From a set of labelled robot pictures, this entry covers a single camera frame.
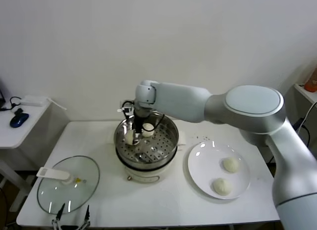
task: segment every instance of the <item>small table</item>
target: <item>small table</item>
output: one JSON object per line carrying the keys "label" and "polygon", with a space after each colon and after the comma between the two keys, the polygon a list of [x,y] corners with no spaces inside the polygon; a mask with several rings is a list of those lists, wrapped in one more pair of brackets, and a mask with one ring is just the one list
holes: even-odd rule
{"label": "small table", "polygon": [[[47,110],[50,103],[50,101],[47,101],[47,103],[43,106],[22,105],[21,108],[24,113],[28,113],[30,117],[18,128],[12,128],[9,125],[10,120],[14,117],[14,114],[11,111],[8,110],[0,112],[0,149],[18,148],[35,126],[37,121]],[[0,174],[4,176],[0,186],[3,186],[6,180],[9,180],[20,189],[10,208],[11,212],[16,212],[25,196],[27,196],[30,192],[30,183],[33,181],[35,176],[28,176],[27,179],[24,180],[2,160],[0,160]]]}
{"label": "small table", "polygon": [[[187,144],[177,151],[167,177],[157,183],[141,184],[127,180],[114,144],[107,141],[118,123],[70,122],[53,149],[46,167],[51,168],[67,157],[85,155],[98,163],[101,172],[94,195],[78,210],[62,215],[61,225],[80,225],[87,205],[93,228],[210,226],[279,220],[271,195],[273,177],[258,149],[248,144],[236,128],[175,121],[179,130],[185,132]],[[189,176],[189,151],[206,138],[227,143],[247,161],[251,184],[239,198],[211,198]],[[38,178],[35,182],[17,217],[21,226],[51,227],[55,218],[37,203],[40,181]]]}

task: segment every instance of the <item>table leg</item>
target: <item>table leg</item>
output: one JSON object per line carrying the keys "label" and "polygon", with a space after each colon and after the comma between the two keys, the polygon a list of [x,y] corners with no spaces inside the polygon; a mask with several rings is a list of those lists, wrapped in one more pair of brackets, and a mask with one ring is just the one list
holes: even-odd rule
{"label": "table leg", "polygon": [[0,160],[0,174],[25,193],[30,193],[31,185],[21,178],[4,161]]}
{"label": "table leg", "polygon": [[30,193],[32,188],[31,183],[35,176],[28,176],[27,180],[25,181],[2,160],[0,160],[0,174],[20,189],[10,208],[10,212],[16,212],[19,209],[23,199]]}

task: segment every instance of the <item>computer mouse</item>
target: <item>computer mouse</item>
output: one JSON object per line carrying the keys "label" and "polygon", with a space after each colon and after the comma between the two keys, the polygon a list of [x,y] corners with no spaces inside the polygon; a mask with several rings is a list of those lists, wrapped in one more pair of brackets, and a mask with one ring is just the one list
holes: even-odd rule
{"label": "computer mouse", "polygon": [[10,126],[12,128],[18,128],[20,127],[27,119],[29,118],[29,114],[26,113],[20,113],[16,116],[14,116],[10,121]]}

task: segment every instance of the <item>black cable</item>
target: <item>black cable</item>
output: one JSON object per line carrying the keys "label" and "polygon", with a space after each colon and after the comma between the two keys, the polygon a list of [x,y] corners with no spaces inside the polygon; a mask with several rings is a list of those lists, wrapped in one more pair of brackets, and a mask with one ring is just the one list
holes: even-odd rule
{"label": "black cable", "polygon": [[122,112],[123,112],[123,115],[124,115],[124,117],[125,117],[126,120],[129,119],[129,116],[128,116],[128,115],[125,113],[125,111],[124,111],[124,105],[127,104],[127,103],[130,103],[131,105],[134,105],[134,102],[131,101],[131,100],[126,100],[126,101],[122,104],[121,108],[122,108]]}
{"label": "black cable", "polygon": [[271,163],[271,161],[273,160],[273,158],[274,158],[274,156],[272,156],[272,158],[270,159],[270,161],[269,161],[267,164]]}
{"label": "black cable", "polygon": [[17,98],[17,99],[22,100],[22,98],[20,98],[20,97],[18,97],[18,96],[12,96],[12,97],[10,98],[11,106],[13,106],[13,103],[12,103],[12,99],[13,99],[13,98]]}
{"label": "black cable", "polygon": [[307,131],[307,134],[308,134],[308,140],[307,140],[307,144],[306,144],[306,146],[308,147],[308,146],[309,146],[309,143],[311,142],[311,133],[309,132],[309,130],[307,129],[307,127],[306,127],[305,125],[302,125],[302,128],[303,128],[304,130],[306,130],[306,131]]}
{"label": "black cable", "polygon": [[2,188],[0,188],[0,191],[1,191],[2,194],[3,194],[4,202],[5,202],[5,221],[4,221],[4,226],[3,226],[3,227],[5,227],[5,226],[6,226],[6,223],[7,223],[7,221],[8,221],[8,198],[6,197],[6,195],[5,195],[5,193],[4,193],[4,191],[3,191]]}
{"label": "black cable", "polygon": [[165,115],[162,115],[162,118],[159,120],[159,122],[157,123],[157,125],[154,126],[153,129],[151,129],[151,130],[146,130],[146,129],[144,129],[144,127],[142,127],[142,129],[145,130],[145,131],[147,131],[147,132],[152,132],[152,131],[154,131],[154,130],[160,125],[160,123],[162,122],[162,120],[164,119],[164,117],[165,117]]}
{"label": "black cable", "polygon": [[0,108],[0,111],[12,110],[14,107],[16,107],[16,106],[18,106],[18,105],[20,105],[20,104],[21,104],[21,103],[19,103],[19,104],[15,104],[15,103],[13,103],[13,102],[12,102],[12,99],[13,99],[13,98],[17,98],[17,99],[20,99],[20,100],[21,100],[21,98],[20,98],[20,97],[18,97],[18,96],[12,96],[12,97],[10,98],[11,108],[6,108],[6,107],[3,107],[3,108]]}

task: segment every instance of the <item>pot lid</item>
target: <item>pot lid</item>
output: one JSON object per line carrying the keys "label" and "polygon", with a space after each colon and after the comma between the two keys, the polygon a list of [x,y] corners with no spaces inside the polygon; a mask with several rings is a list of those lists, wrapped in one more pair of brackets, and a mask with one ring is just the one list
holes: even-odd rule
{"label": "pot lid", "polygon": [[63,213],[78,209],[90,199],[98,186],[99,166],[90,157],[69,157],[55,164],[53,169],[68,172],[72,180],[67,183],[48,178],[41,180],[37,193],[38,203],[50,214],[57,214],[64,203]]}

